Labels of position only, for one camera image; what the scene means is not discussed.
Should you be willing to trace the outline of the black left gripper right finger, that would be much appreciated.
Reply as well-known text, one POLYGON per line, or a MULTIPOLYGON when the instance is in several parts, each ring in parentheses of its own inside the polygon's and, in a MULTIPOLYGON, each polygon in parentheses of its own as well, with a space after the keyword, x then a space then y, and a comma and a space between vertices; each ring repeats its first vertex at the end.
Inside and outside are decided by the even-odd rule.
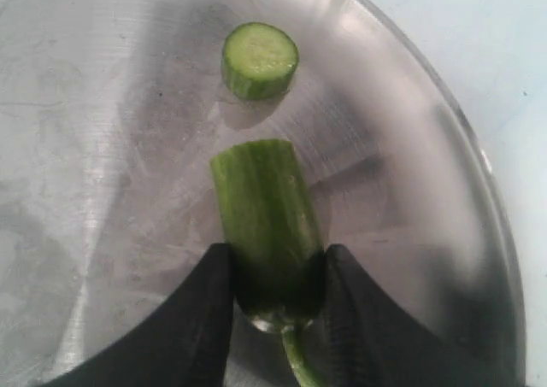
POLYGON ((342 244, 326 251, 326 338, 334 386, 516 386, 431 333, 342 244))

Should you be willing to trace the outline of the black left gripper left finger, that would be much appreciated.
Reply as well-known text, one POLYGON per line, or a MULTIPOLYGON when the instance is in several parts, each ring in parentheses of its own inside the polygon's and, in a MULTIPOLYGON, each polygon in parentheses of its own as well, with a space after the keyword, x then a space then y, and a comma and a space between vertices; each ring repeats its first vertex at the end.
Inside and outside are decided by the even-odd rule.
POLYGON ((222 386, 230 349, 230 248, 211 245, 141 324, 50 386, 222 386))

